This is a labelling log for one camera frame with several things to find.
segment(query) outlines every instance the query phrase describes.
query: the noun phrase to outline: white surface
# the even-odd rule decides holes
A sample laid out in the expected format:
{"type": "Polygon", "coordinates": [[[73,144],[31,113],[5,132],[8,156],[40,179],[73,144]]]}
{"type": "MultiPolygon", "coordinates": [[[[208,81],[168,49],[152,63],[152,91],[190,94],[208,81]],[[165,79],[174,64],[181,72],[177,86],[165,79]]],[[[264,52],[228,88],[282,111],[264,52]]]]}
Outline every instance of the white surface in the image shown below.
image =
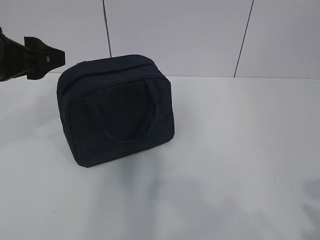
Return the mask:
{"type": "Polygon", "coordinates": [[[319,12],[319,0],[255,0],[236,76],[320,78],[319,12]]]}
{"type": "Polygon", "coordinates": [[[0,83],[0,239],[319,239],[320,81],[171,77],[174,139],[84,168],[58,77],[0,83]]]}
{"type": "Polygon", "coordinates": [[[251,0],[106,0],[114,56],[152,58],[169,76],[234,75],[251,0]]]}
{"type": "Polygon", "coordinates": [[[0,27],[20,44],[24,45],[24,36],[36,37],[65,51],[66,65],[55,73],[109,57],[101,0],[1,0],[0,27]]]}

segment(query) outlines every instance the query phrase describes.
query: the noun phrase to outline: white table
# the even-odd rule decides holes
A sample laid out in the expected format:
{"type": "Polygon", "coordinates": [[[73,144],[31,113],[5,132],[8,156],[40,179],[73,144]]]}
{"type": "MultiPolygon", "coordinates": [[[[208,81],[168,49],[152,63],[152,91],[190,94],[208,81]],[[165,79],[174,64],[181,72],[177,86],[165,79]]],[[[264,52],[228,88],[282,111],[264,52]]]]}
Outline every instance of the white table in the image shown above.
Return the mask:
{"type": "Polygon", "coordinates": [[[1,240],[318,240],[320,80],[171,77],[169,143],[92,168],[59,74],[0,82],[1,240]]]}

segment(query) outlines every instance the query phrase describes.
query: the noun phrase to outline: zipper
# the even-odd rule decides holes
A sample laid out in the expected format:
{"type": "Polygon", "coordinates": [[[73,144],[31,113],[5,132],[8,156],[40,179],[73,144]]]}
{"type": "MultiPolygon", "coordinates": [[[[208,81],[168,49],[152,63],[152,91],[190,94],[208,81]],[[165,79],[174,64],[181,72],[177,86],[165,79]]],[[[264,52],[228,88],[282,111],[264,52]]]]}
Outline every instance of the zipper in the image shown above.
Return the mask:
{"type": "Polygon", "coordinates": [[[153,64],[150,64],[150,63],[149,64],[141,64],[141,65],[138,65],[138,66],[127,67],[127,68],[123,68],[123,69],[119,69],[119,70],[101,71],[101,72],[88,73],[88,74],[84,74],[84,75],[78,76],[64,88],[64,90],[61,93],[61,97],[72,87],[72,85],[74,85],[75,83],[77,83],[81,79],[84,79],[84,78],[87,78],[87,77],[94,77],[94,76],[100,76],[100,75],[109,75],[109,74],[125,72],[125,71],[138,69],[138,68],[142,68],[142,67],[146,67],[146,66],[150,66],[150,65],[153,65],[153,64]]]}

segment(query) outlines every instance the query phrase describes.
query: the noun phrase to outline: fabric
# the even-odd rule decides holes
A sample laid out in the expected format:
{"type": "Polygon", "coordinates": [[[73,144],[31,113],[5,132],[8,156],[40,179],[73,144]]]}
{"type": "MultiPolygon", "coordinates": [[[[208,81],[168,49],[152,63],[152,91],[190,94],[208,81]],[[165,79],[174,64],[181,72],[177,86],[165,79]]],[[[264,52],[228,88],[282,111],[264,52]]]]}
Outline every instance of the fabric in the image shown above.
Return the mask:
{"type": "Polygon", "coordinates": [[[171,84],[141,55],[85,61],[59,78],[65,137],[84,167],[170,141],[175,134],[171,84]]]}

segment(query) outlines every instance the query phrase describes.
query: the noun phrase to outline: white wall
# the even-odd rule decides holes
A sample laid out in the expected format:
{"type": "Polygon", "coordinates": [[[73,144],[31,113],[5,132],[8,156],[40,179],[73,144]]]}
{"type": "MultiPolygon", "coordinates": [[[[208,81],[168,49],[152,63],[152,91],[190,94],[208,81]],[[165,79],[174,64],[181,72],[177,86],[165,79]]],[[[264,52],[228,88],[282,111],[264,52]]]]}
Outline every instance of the white wall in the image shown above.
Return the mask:
{"type": "Polygon", "coordinates": [[[251,0],[106,0],[115,56],[152,58],[168,76],[234,75],[251,0]]]}
{"type": "Polygon", "coordinates": [[[319,12],[319,0],[255,0],[236,76],[320,78],[319,12]]]}

